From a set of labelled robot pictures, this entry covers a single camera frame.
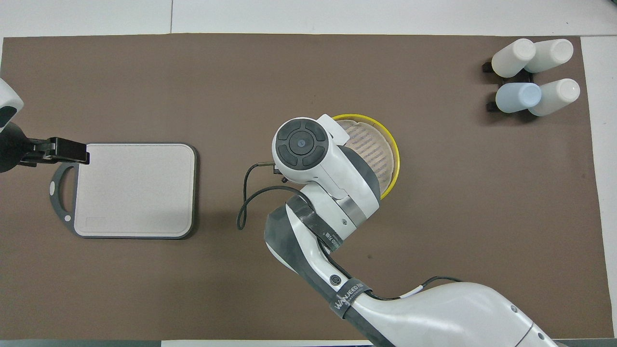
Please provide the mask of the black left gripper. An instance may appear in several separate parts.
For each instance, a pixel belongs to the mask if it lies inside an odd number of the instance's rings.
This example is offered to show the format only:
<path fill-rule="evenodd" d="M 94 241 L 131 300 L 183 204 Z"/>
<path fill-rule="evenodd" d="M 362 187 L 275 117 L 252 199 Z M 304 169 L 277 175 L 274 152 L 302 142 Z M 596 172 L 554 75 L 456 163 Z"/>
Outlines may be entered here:
<path fill-rule="evenodd" d="M 53 160 L 90 164 L 90 153 L 84 143 L 59 137 L 28 139 L 15 123 L 7 123 L 0 134 L 0 173 L 18 166 L 26 155 L 28 167 L 53 164 Z"/>

